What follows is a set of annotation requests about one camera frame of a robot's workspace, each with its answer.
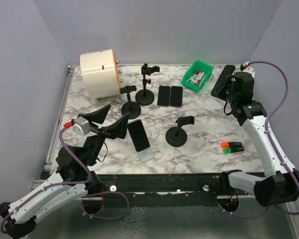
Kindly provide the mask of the purple edged black phone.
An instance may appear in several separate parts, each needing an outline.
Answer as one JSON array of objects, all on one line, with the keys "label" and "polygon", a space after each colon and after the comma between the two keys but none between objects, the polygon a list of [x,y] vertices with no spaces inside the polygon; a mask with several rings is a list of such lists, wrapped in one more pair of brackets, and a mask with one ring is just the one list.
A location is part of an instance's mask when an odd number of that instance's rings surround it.
[{"label": "purple edged black phone", "polygon": [[169,105],[171,107],[181,107],[182,106],[182,95],[183,95],[183,87],[172,86],[171,90],[170,90]]}]

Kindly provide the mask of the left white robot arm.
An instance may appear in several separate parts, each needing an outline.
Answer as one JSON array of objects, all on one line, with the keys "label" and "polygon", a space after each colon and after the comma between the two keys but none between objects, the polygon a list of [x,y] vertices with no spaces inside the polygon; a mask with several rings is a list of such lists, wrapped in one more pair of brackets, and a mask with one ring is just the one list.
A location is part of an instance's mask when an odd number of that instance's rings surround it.
[{"label": "left white robot arm", "polygon": [[99,161],[98,155],[106,139],[124,139],[130,114],[102,127],[111,105],[92,113],[79,114],[64,124],[59,133],[62,148],[58,168],[33,191],[15,202],[0,204],[0,231],[13,239],[32,232],[53,211],[78,199],[110,194],[99,176],[89,170]]}]

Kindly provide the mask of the black phone stand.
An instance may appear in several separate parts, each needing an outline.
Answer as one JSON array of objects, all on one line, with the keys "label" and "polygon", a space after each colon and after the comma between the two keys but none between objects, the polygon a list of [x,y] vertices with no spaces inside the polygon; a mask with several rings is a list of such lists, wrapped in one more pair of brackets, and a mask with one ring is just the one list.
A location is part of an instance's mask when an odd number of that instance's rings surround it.
[{"label": "black phone stand", "polygon": [[159,66],[150,67],[147,63],[144,63],[143,66],[141,67],[141,74],[143,76],[143,80],[142,80],[143,89],[139,90],[135,95],[136,102],[139,105],[149,106],[154,102],[153,92],[147,89],[147,84],[151,84],[151,79],[147,79],[146,76],[151,76],[151,74],[159,73],[159,72],[160,72]]},{"label": "black phone stand", "polygon": [[126,115],[126,114],[130,114],[130,119],[136,119],[137,117],[140,116],[141,114],[141,107],[137,102],[133,102],[131,100],[131,92],[136,91],[137,88],[135,85],[131,85],[131,86],[125,86],[123,88],[120,88],[120,93],[121,94],[126,94],[127,95],[127,100],[128,102],[123,104],[123,106],[121,107],[121,114],[122,116]]}]

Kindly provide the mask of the silver edged black phone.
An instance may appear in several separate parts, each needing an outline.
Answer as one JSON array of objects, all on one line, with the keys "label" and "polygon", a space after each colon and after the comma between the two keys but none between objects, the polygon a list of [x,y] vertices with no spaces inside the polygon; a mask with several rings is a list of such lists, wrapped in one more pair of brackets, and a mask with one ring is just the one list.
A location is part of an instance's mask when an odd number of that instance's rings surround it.
[{"label": "silver edged black phone", "polygon": [[170,100],[170,86],[159,86],[158,88],[158,98],[157,98],[157,105],[162,107],[169,106]]}]

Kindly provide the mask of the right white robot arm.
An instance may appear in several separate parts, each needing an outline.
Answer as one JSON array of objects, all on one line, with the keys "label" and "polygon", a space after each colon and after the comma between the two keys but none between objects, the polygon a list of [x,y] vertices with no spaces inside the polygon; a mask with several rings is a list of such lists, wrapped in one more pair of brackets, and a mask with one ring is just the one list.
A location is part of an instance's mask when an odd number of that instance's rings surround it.
[{"label": "right white robot arm", "polygon": [[270,132],[267,112],[253,99],[254,78],[247,72],[222,72],[211,95],[231,107],[231,114],[243,127],[261,159],[264,177],[241,170],[224,173],[219,189],[230,195],[236,189],[256,197],[263,206],[294,202],[299,198],[299,170],[289,161],[275,136]]}]

